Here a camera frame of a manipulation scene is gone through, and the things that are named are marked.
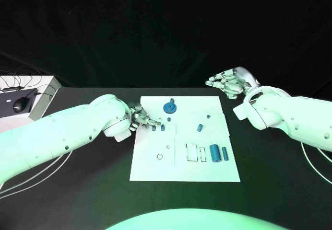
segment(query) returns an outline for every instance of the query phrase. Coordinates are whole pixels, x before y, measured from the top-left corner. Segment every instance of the white cable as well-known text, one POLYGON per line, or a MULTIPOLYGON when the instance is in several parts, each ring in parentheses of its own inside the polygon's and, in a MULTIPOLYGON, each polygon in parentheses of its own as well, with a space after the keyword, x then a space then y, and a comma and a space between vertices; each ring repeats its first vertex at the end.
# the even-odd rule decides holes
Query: white cable
POLYGON ((330 158, 326 156, 326 154, 323 153, 321 149, 318 149, 318 148, 315 148, 315 149, 317 149, 317 151, 321 153, 321 155, 324 156, 324 158, 327 159, 327 161, 332 163, 332 160, 330 160, 330 158))
POLYGON ((5 193, 8 190, 17 188, 18 186, 21 186, 24 183, 27 183, 34 177, 37 177, 48 168, 50 166, 57 162, 57 160, 60 159, 61 155, 57 157, 57 159, 51 162, 51 164, 31 177, 28 178, 24 182, 21 182, 20 184, 17 184, 15 186, 7 188, 5 190, 0 191, 0 194, 5 193))
MULTIPOLYGON (((66 157, 64 161, 61 162, 60 166, 64 164, 64 162, 66 162, 66 160, 67 160, 67 158, 69 158, 69 156, 70 156, 70 153, 67 154, 67 157, 66 157)), ((59 166, 59 167, 56 168, 56 170, 46 176, 46 178, 43 178, 35 184, 33 184, 31 186, 28 186, 27 188, 21 189, 21 190, 15 191, 14 193, 9 193, 8 195, 1 196, 0 199, 2 199, 2 198, 5 198, 7 196, 11 196, 12 194, 15 194, 15 193, 18 193, 18 192, 27 190, 28 188, 31 188, 33 186, 35 186, 38 183, 41 183, 41 182, 54 174, 54 172, 59 170, 60 166, 59 166)))
MULTIPOLYGON (((304 150, 304 147, 302 147, 302 143, 300 143, 300 145, 301 145, 302 153, 304 153, 304 156, 305 156, 305 150, 304 150)), ((314 168, 311 162, 308 161, 307 156, 305 156, 305 160, 307 160, 307 162, 308 162, 311 168, 314 169, 315 173, 317 173, 317 174, 320 175, 320 177, 332 184, 332 182, 326 179, 326 177, 324 177, 324 176, 320 174, 320 172, 315 170, 315 168, 314 168)))

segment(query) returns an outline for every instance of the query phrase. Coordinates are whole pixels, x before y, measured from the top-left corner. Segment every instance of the white paper sheet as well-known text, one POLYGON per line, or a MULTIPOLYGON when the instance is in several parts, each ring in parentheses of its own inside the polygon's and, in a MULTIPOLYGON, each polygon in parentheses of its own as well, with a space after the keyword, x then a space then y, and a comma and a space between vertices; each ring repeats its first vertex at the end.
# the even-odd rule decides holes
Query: white paper sheet
POLYGON ((152 131, 148 127, 142 130, 139 126, 135 131, 129 180, 239 182, 219 98, 141 97, 139 103, 149 118, 160 121, 165 129, 161 131, 157 127, 152 131), (177 110, 165 114, 162 105, 170 98, 177 110), (212 144, 219 147, 220 162, 212 162, 212 144), (227 161, 223 161, 222 147, 226 148, 227 161))

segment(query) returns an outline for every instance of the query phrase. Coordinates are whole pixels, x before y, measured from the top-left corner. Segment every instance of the table surface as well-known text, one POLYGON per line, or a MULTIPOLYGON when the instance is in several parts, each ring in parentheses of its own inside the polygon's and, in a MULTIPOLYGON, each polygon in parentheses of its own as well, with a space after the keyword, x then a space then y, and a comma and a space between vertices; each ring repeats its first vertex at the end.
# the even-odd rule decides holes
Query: table surface
MULTIPOLYGON (((219 96, 240 182, 131 182, 134 134, 116 142, 100 133, 43 183, 0 200, 0 229, 105 229, 136 215, 173 208, 235 212, 294 230, 332 229, 332 185, 314 173, 300 143, 281 130, 259 131, 246 119, 236 119, 232 108, 242 97, 229 100, 214 88, 60 88, 44 115, 89 104, 108 93, 125 103, 139 101, 139 96, 219 96)), ((305 150, 332 179, 330 163, 313 147, 305 150)), ((27 170, 2 188, 47 165, 27 170)))

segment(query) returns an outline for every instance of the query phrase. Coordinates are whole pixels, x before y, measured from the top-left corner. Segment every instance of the short blue cylinder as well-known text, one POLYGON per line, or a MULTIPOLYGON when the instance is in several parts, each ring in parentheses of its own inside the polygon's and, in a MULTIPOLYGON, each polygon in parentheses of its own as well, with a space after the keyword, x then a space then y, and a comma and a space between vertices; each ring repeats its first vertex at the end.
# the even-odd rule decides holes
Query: short blue cylinder
POLYGON ((223 160, 227 161, 226 148, 222 147, 220 149, 222 149, 223 160))
POLYGON ((219 162, 220 161, 220 156, 219 156, 217 145, 210 145, 209 146, 209 152, 210 152, 212 162, 219 162))
POLYGON ((201 131, 201 124, 199 124, 199 127, 197 127, 197 132, 201 131))

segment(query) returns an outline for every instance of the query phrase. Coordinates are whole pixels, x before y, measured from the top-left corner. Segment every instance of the computer mouse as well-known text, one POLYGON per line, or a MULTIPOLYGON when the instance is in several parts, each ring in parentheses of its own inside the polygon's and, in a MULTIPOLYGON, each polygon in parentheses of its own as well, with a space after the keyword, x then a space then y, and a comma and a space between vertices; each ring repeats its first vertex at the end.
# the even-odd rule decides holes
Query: computer mouse
POLYGON ((28 102, 28 98, 27 97, 20 97, 15 102, 14 102, 14 106, 12 106, 12 110, 15 113, 20 113, 27 105, 28 102))

